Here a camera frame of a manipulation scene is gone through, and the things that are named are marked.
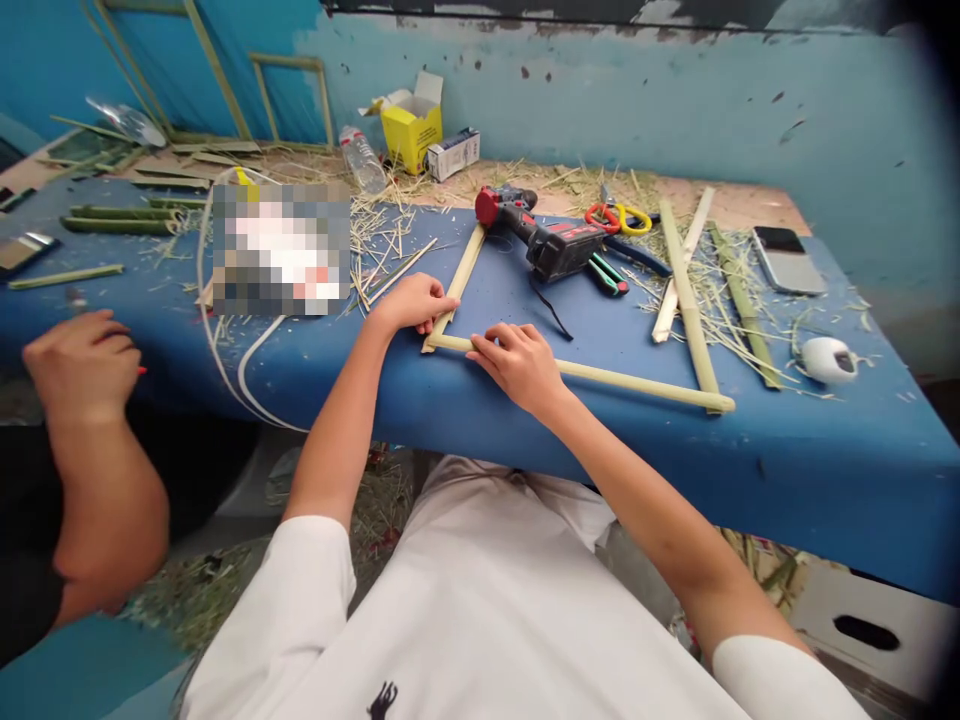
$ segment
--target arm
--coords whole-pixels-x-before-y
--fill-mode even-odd
[[[166,492],[124,415],[140,352],[112,315],[61,323],[23,351],[63,483],[55,627],[122,602],[167,550]]]
[[[536,328],[500,323],[472,341],[477,351],[467,357],[576,456],[680,600],[708,661],[736,635],[773,638],[812,655],[707,519],[563,384]]]
[[[350,516],[370,449],[380,371],[397,330],[433,330],[441,313],[460,301],[445,297],[438,280],[417,273],[401,280],[370,313],[350,357],[317,416],[290,488],[284,520],[324,515],[349,532]]]

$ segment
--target white box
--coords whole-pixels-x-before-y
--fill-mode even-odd
[[[898,718],[933,700],[958,621],[960,611],[949,605],[819,564],[810,566],[790,615],[872,717]],[[885,714],[875,714],[877,705]]]
[[[437,182],[443,182],[479,159],[480,131],[473,128],[464,128],[427,148],[427,167]]]

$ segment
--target scissors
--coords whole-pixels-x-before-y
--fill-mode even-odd
[[[653,227],[653,221],[650,219],[650,216],[636,208],[627,207],[623,203],[618,203],[610,194],[606,183],[600,186],[600,195],[603,199],[592,205],[590,209],[587,210],[587,214],[583,216],[583,219],[588,223],[602,228],[608,235],[616,235],[622,232],[624,235],[635,236],[645,235],[650,232],[650,228]],[[631,227],[628,225],[627,215],[632,215],[637,218],[637,220],[640,221],[640,226]],[[598,220],[598,216],[606,220],[606,222]]]

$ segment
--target hand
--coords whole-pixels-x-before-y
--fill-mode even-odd
[[[477,349],[468,352],[467,358],[490,373],[511,400],[538,420],[543,421],[569,395],[550,345],[533,325],[498,323],[485,337],[472,335],[470,340]]]
[[[84,313],[23,350],[51,424],[109,423],[124,419],[137,382],[140,351],[112,310]]]
[[[370,318],[384,323],[391,332],[416,327],[423,335],[433,332],[433,324],[440,315],[459,306],[457,298],[443,294],[439,280],[417,273],[401,279],[370,313]]]

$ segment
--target blue table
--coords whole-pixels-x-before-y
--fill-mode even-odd
[[[124,207],[146,193],[119,180],[54,183],[5,220],[0,236],[25,230],[54,235],[65,247],[24,277],[108,263],[124,263],[123,275],[83,284],[94,307],[113,308],[132,328],[149,372],[138,393],[185,410],[233,417],[249,414],[224,387],[198,322],[194,293],[196,233],[174,250],[189,259],[158,255],[149,238],[73,235],[57,218],[71,204]],[[404,250],[438,245],[417,269],[445,284],[453,277],[474,227],[472,210],[446,214],[422,208],[404,239]],[[873,573],[909,589],[944,599],[957,567],[960,517],[960,451],[924,400],[907,368],[870,321],[846,306],[859,296],[817,240],[806,240],[828,277],[827,297],[810,322],[829,328],[875,367],[834,390],[838,400],[772,392],[760,377],[724,348],[711,349],[720,389],[737,402],[734,413],[709,417],[698,408],[570,380],[597,416],[660,470],[712,522],[769,537]],[[535,323],[556,355],[587,365],[696,387],[687,348],[670,341],[654,346],[654,315],[637,309],[641,290],[625,298],[600,295],[583,275],[550,286],[546,295],[576,337],[555,334],[546,308],[527,285],[523,247],[516,240],[489,240],[477,261],[463,305],[449,334],[468,336],[499,320]],[[206,270],[210,272],[210,258]],[[808,306],[780,296],[785,322]],[[831,324],[836,315],[841,319]],[[0,289],[0,360],[16,362],[22,346],[68,316],[64,288],[13,292]],[[234,321],[221,356],[236,385],[237,364],[271,322]],[[357,335],[354,310],[340,318],[287,320],[247,368],[257,400],[286,422],[309,428]],[[445,453],[584,480],[571,454],[532,417],[458,353],[420,354],[421,338],[401,333],[390,348],[380,383],[374,437]],[[771,342],[776,364],[789,359],[785,342]],[[804,380],[798,386],[825,391]]]

